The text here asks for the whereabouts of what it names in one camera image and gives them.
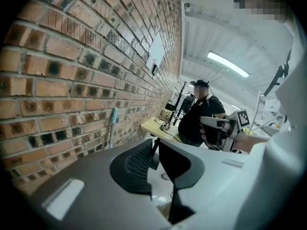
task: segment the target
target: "blue handle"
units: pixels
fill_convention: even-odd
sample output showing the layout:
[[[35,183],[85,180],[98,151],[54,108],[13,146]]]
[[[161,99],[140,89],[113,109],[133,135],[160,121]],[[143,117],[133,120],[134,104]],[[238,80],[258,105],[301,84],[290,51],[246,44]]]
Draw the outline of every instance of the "blue handle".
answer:
[[[117,107],[114,108],[113,116],[112,116],[112,124],[116,123],[116,117],[117,117]]]

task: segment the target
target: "fluorescent light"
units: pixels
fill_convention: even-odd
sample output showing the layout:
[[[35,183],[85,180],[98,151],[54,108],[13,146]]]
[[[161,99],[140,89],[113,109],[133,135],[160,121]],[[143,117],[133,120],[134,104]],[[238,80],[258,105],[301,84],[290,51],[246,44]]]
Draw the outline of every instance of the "fluorescent light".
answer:
[[[230,69],[234,70],[235,72],[239,73],[244,78],[249,77],[249,74],[246,73],[245,71],[243,71],[240,67],[236,66],[235,64],[231,63],[229,60],[226,60],[223,57],[221,57],[221,56],[219,56],[219,55],[217,55],[213,52],[209,52],[208,58],[214,59],[217,62],[220,62],[221,64],[223,64],[223,65],[229,67]]]
[[[235,106],[235,105],[233,105],[233,104],[231,104],[231,106],[233,106],[234,108],[240,110],[240,108],[238,108],[237,106]]]

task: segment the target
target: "person's arm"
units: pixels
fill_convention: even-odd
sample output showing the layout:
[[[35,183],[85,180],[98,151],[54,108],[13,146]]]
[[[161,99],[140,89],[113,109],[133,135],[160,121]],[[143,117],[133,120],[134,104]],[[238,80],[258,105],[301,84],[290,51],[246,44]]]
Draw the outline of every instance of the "person's arm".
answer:
[[[226,116],[226,113],[218,113],[218,114],[214,114],[214,116],[217,118],[223,118],[224,116]]]
[[[201,138],[205,140],[206,139],[205,130],[201,129],[201,133],[202,133]],[[234,149],[250,153],[254,145],[262,142],[267,142],[268,140],[269,140],[268,138],[251,136],[241,132],[238,135],[238,137],[235,139]]]

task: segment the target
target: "wooden desk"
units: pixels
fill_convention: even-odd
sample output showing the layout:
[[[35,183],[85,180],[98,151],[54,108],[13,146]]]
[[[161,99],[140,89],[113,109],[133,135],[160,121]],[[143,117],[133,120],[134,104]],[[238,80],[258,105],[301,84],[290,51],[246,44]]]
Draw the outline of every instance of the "wooden desk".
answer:
[[[164,121],[156,118],[156,117],[152,117],[151,119],[147,120],[145,123],[141,124],[141,128],[143,130],[146,130],[147,132],[153,134],[154,136],[157,136],[160,139],[166,139],[166,140],[171,140],[171,141],[175,141],[181,142],[179,133],[178,133],[178,128],[175,126],[171,126],[169,130],[167,131],[162,131],[160,129],[160,126],[164,123]]]

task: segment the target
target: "black t-shirt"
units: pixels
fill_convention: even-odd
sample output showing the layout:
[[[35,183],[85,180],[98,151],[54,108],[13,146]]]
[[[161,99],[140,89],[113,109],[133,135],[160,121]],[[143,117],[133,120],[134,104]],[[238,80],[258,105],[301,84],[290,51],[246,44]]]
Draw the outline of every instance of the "black t-shirt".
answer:
[[[188,140],[201,144],[203,139],[201,138],[199,118],[201,116],[211,117],[214,114],[220,113],[225,113],[225,109],[216,96],[211,96],[209,106],[206,98],[198,100],[180,121],[178,132]]]

